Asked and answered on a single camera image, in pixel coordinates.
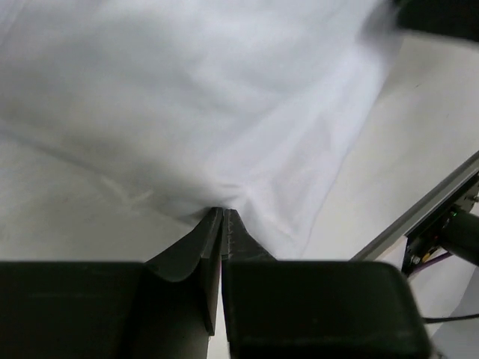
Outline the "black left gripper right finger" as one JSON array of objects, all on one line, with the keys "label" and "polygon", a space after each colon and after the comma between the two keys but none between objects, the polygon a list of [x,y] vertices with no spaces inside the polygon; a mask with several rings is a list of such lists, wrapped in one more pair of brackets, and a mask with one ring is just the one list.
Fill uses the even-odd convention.
[{"label": "black left gripper right finger", "polygon": [[222,225],[222,300],[233,358],[431,358],[398,269],[362,261],[277,260],[236,211]]}]

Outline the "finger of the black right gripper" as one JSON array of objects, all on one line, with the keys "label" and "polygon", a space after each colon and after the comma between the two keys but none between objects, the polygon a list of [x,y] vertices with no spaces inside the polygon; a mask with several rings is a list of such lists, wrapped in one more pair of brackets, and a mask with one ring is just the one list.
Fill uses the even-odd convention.
[{"label": "finger of the black right gripper", "polygon": [[478,41],[478,0],[393,1],[399,28]]}]

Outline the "white skirt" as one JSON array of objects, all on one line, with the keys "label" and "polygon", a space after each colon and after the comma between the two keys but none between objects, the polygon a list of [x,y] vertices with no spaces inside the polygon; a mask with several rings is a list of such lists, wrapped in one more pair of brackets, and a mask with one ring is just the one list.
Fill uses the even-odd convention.
[{"label": "white skirt", "polygon": [[300,257],[400,47],[392,1],[3,1],[1,133]]}]

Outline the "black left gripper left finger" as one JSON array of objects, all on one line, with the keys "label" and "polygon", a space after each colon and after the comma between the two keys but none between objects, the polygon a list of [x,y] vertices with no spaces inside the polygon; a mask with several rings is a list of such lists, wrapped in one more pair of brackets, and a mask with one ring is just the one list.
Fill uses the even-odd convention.
[{"label": "black left gripper left finger", "polygon": [[222,217],[146,262],[2,262],[1,356],[205,358]]}]

